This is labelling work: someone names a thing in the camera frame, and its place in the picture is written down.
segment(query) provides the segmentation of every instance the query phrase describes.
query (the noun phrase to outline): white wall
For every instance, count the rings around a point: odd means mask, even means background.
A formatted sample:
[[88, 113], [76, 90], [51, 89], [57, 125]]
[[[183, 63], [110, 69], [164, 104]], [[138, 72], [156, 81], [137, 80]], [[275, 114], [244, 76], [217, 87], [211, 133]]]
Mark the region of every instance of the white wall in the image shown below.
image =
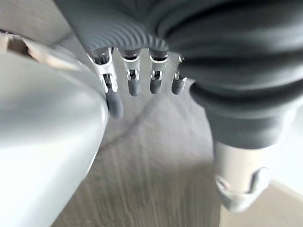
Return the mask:
[[281, 149], [270, 155], [273, 180], [303, 195], [303, 108], [299, 109]]

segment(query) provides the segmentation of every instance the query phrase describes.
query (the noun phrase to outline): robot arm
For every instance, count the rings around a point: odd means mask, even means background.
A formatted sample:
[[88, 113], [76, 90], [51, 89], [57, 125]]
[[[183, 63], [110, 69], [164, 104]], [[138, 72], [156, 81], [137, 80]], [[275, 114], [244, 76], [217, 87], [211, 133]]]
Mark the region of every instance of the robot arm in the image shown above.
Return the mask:
[[[172, 90], [180, 93], [184, 75], [196, 81], [190, 93], [210, 123], [222, 203], [245, 210], [268, 185], [264, 154], [303, 102], [302, 1], [55, 2], [91, 58], [107, 47], [123, 50], [123, 59], [125, 50], [152, 50], [153, 94], [166, 62], [155, 53], [185, 57]], [[137, 65], [125, 66], [138, 73]], [[139, 77], [129, 78], [138, 87]]]

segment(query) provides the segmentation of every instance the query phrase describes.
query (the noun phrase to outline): silver metal bracket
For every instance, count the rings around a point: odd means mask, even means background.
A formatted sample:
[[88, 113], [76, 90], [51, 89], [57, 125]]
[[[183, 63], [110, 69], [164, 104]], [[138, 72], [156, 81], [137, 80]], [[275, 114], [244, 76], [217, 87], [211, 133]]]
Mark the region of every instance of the silver metal bracket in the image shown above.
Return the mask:
[[108, 53], [109, 53], [109, 60], [105, 64], [96, 64], [94, 60], [88, 55], [91, 63], [94, 66], [96, 73], [98, 74], [102, 82], [105, 93], [108, 93], [108, 89], [110, 88], [109, 86], [111, 86], [114, 92], [118, 90], [117, 75], [116, 75], [110, 47], [108, 48]]
[[166, 67], [168, 58], [165, 58], [162, 61], [154, 60], [152, 56], [150, 55], [151, 60], [151, 79], [152, 80], [162, 80], [163, 77], [163, 71]]
[[140, 56], [137, 56], [135, 59], [125, 59], [122, 58], [123, 64], [126, 68], [126, 76], [127, 79], [130, 81], [132, 80], [132, 71], [135, 74], [135, 80], [139, 80], [140, 77]]

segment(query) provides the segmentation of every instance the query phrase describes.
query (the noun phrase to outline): gray rubber fingertip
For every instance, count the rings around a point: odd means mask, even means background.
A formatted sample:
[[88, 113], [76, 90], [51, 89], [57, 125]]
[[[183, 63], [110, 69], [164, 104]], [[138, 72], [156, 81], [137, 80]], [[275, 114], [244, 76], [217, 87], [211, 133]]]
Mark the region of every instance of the gray rubber fingertip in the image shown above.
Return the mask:
[[161, 82], [162, 80], [152, 80], [151, 79], [151, 83], [150, 83], [150, 90], [151, 90], [151, 93], [153, 93], [154, 95], [160, 93], [161, 91]]
[[122, 100], [118, 91], [114, 92], [111, 88], [108, 89], [106, 94], [107, 105], [109, 108], [109, 114], [113, 118], [121, 119], [124, 114]]
[[140, 83], [138, 80], [132, 79], [128, 81], [128, 91], [131, 96], [137, 96], [140, 93]]
[[172, 93], [179, 95], [184, 90], [185, 83], [186, 81], [174, 78], [171, 85]]

